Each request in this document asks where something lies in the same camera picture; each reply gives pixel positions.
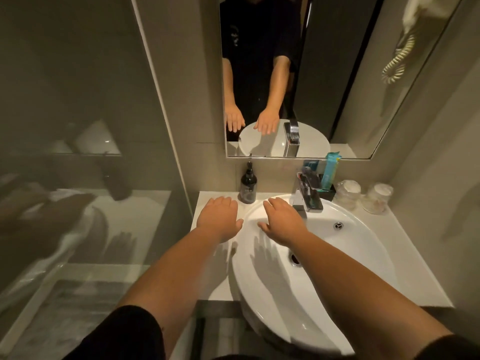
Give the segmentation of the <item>person's right forearm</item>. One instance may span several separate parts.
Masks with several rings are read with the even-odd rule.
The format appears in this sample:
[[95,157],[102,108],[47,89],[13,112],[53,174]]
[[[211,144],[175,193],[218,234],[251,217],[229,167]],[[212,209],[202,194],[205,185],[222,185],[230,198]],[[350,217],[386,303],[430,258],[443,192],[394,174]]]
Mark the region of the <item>person's right forearm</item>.
[[369,360],[413,360],[453,333],[350,256],[308,233],[292,252],[355,354]]

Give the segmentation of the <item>wrapped glass cup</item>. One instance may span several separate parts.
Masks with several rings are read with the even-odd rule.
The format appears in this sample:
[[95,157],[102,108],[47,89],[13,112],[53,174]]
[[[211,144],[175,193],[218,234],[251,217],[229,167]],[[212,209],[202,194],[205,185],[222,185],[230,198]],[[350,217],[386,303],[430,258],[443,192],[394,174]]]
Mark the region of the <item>wrapped glass cup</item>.
[[344,180],[334,185],[335,196],[333,202],[346,210],[353,211],[361,197],[362,188],[357,181]]
[[360,204],[370,214],[381,215],[387,209],[393,193],[392,186],[377,182],[371,185],[366,194],[360,198]]

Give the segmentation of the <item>person's left hand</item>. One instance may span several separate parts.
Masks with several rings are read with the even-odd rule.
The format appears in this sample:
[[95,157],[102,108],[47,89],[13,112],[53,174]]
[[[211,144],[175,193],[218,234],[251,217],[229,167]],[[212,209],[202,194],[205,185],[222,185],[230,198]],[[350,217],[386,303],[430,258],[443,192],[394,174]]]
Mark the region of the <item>person's left hand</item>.
[[211,198],[201,210],[196,222],[195,232],[202,237],[221,244],[234,237],[226,237],[226,226],[229,221],[236,221],[238,202],[231,197]]

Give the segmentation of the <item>chrome faucet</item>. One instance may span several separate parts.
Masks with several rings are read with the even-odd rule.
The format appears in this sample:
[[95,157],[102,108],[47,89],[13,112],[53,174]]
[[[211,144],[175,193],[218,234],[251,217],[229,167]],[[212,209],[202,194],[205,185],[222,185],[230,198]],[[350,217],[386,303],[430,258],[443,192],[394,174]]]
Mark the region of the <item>chrome faucet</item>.
[[290,205],[297,212],[322,213],[324,208],[320,197],[321,180],[309,167],[297,172],[298,188],[290,199]]

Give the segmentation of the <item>white ceramic sink basin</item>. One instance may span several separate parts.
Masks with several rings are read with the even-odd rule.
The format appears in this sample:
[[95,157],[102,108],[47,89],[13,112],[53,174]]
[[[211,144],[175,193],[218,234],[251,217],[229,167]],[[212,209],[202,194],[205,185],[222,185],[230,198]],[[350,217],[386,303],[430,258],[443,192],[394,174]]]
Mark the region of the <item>white ceramic sink basin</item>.
[[344,289],[357,299],[361,284],[351,285],[354,273],[370,272],[384,286],[399,290],[393,262],[386,248],[360,219],[342,207],[321,200],[320,213],[299,215],[311,239],[295,238],[295,251],[270,239],[259,222],[268,223],[264,204],[254,204],[244,216],[232,258],[233,273],[245,303],[245,317],[265,338],[273,338],[287,351],[323,356],[349,356],[354,350],[345,334],[331,318],[330,306],[311,280],[313,264],[304,265],[298,245],[309,244],[303,252],[313,252],[312,262],[330,277],[332,286]]

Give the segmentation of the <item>person's right hand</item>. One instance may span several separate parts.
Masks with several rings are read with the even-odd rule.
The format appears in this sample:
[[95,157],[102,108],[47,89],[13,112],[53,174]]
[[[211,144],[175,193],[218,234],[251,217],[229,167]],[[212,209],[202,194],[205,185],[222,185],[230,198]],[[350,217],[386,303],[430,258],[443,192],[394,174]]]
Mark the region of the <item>person's right hand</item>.
[[268,236],[274,242],[287,248],[293,248],[301,239],[308,236],[308,229],[300,214],[284,199],[269,198],[263,201],[272,234]]

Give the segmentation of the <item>person's left forearm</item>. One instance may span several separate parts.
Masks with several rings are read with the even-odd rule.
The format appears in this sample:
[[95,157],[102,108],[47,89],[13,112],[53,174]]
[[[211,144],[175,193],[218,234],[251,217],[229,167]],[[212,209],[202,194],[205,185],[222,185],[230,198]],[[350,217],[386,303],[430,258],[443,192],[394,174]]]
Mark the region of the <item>person's left forearm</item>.
[[203,274],[218,246],[190,231],[150,266],[118,303],[119,307],[138,306],[153,315],[163,334],[167,360],[194,312]]

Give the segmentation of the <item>dark soap pump bottle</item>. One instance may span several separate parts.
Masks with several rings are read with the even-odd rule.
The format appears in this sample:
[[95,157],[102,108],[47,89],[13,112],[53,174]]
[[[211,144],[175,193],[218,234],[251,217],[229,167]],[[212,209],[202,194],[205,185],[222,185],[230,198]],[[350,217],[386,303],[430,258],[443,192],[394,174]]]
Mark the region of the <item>dark soap pump bottle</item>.
[[253,163],[247,163],[247,169],[241,177],[241,185],[239,190],[240,201],[244,204],[253,204],[256,200],[257,177],[253,170]]

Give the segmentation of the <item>glass shower partition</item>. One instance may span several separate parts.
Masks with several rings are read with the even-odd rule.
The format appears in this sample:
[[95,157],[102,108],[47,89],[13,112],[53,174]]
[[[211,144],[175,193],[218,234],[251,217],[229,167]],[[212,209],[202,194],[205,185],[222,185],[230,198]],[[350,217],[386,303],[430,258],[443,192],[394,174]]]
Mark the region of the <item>glass shower partition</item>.
[[191,223],[137,3],[0,0],[0,360],[60,360]]

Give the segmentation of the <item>teal toiletry packet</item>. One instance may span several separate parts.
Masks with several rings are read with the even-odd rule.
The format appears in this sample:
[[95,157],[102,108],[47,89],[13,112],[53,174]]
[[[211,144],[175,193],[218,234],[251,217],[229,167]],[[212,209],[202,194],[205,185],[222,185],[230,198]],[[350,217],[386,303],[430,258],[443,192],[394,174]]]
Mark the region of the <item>teal toiletry packet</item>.
[[326,165],[321,177],[321,190],[323,192],[331,190],[341,158],[342,156],[339,151],[327,153]]

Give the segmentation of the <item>wall mirror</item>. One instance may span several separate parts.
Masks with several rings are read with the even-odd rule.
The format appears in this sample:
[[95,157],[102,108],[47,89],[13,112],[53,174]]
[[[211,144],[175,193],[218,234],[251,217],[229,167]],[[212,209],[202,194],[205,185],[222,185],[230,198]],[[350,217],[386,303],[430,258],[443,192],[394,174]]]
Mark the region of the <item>wall mirror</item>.
[[464,0],[219,0],[228,157],[371,159]]

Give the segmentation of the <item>black shirt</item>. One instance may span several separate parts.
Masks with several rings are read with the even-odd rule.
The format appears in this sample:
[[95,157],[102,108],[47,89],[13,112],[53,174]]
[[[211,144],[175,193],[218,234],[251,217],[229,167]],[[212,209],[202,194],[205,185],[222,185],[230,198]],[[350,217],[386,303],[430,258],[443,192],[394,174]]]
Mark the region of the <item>black shirt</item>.
[[[163,334],[138,306],[115,309],[62,360],[166,360]],[[456,334],[426,346],[413,360],[480,360],[480,346]]]

